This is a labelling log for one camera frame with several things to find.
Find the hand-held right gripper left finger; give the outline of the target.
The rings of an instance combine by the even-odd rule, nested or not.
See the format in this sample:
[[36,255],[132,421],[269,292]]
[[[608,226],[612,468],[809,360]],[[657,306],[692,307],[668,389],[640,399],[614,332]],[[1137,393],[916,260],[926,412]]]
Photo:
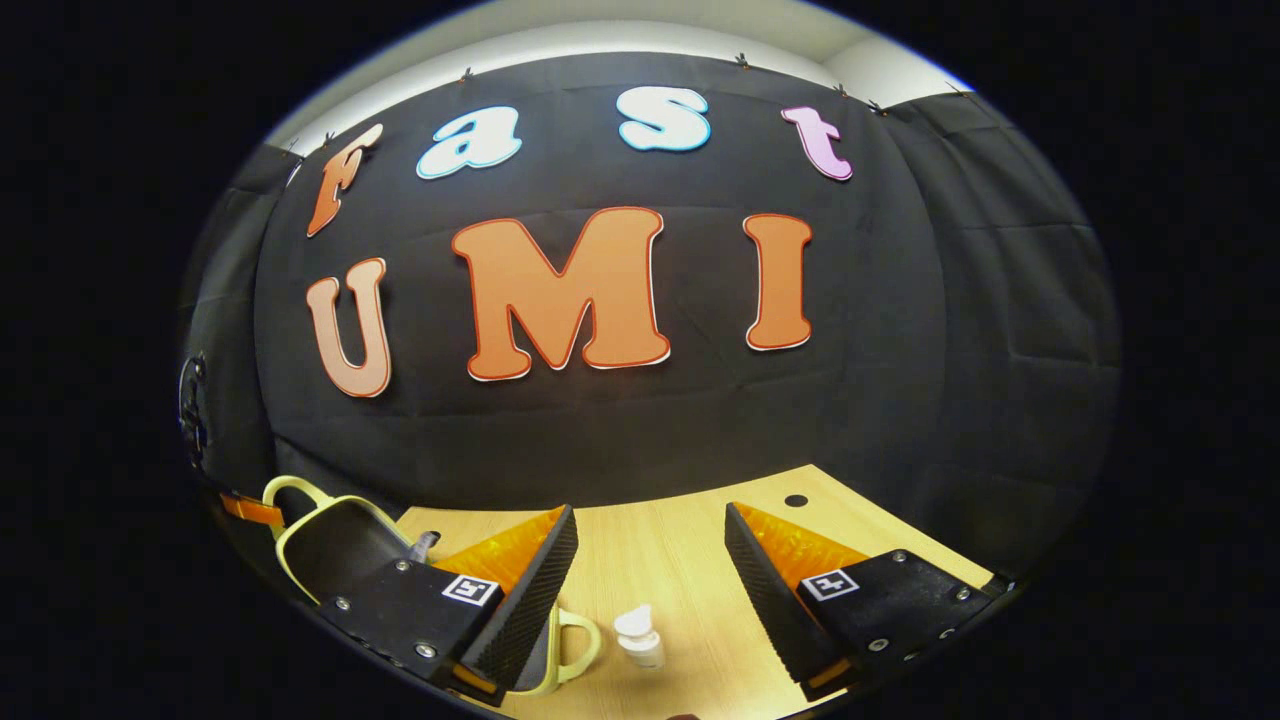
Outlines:
[[325,591],[319,614],[417,682],[498,707],[550,616],[579,547],[563,505],[425,564],[401,555]]

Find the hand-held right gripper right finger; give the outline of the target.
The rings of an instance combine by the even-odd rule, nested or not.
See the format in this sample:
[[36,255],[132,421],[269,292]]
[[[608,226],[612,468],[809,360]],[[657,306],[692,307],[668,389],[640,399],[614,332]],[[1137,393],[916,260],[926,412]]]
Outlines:
[[1002,602],[997,582],[965,582],[910,550],[865,555],[740,502],[726,507],[724,546],[809,701],[902,675]]

